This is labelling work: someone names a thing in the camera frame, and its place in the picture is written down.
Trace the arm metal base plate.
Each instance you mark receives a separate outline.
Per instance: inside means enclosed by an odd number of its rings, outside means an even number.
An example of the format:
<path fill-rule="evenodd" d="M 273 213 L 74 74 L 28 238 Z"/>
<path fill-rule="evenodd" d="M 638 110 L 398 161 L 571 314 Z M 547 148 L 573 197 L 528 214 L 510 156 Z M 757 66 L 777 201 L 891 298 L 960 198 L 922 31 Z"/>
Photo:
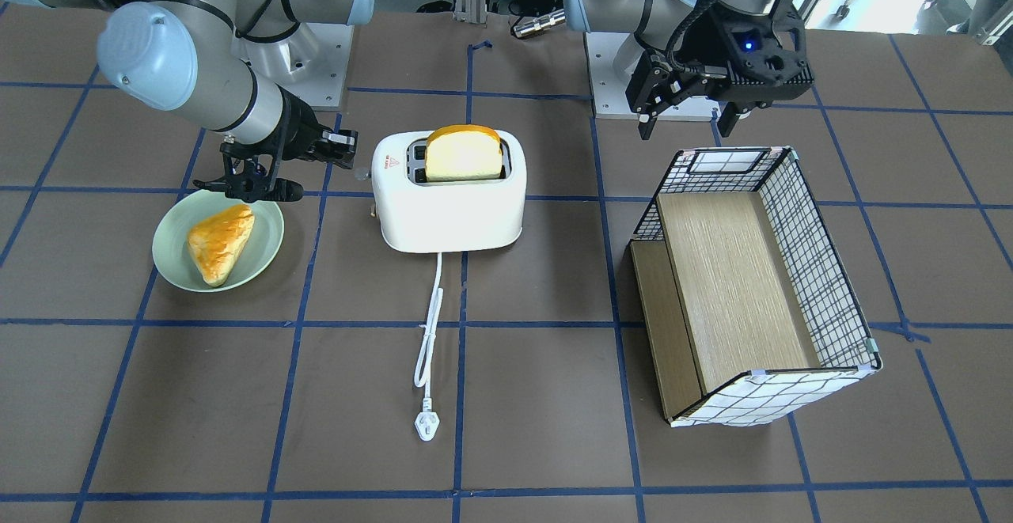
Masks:
<path fill-rule="evenodd" d="M 345 94 L 352 38 L 357 29 L 336 23 L 301 23 L 290 36 L 249 43 L 251 65 L 315 111 L 337 111 Z"/>
<path fill-rule="evenodd" d="M 587 69 L 592 83 L 594 111 L 600 119 L 636 119 L 625 96 L 643 49 L 631 33 L 587 32 Z M 666 109 L 659 120 L 709 122 L 720 113 L 719 104 L 706 97 L 692 97 Z"/>

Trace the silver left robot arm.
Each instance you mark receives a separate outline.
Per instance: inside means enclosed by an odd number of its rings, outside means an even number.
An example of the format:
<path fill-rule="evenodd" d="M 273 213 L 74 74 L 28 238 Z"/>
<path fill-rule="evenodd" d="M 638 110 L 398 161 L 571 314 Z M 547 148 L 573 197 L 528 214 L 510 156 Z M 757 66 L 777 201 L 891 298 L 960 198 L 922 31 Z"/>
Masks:
<path fill-rule="evenodd" d="M 569 28 L 628 33 L 636 58 L 624 97 L 647 140 L 656 120 L 691 97 L 723 105 L 728 136 L 755 108 L 814 85 L 806 23 L 795 0 L 564 0 Z"/>

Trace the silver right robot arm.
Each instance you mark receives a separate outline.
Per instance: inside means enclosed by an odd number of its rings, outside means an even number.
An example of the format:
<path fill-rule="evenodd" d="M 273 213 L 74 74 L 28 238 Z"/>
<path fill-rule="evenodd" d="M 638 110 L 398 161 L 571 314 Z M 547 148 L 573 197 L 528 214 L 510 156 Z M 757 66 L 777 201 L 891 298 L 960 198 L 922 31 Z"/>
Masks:
<path fill-rule="evenodd" d="M 101 9 L 101 73 L 158 111 L 224 136 L 223 174 L 194 186 L 246 203 L 296 202 L 285 161 L 350 169 L 357 131 L 329 129 L 290 87 L 319 66 L 310 23 L 365 25 L 375 0 L 4 0 Z"/>

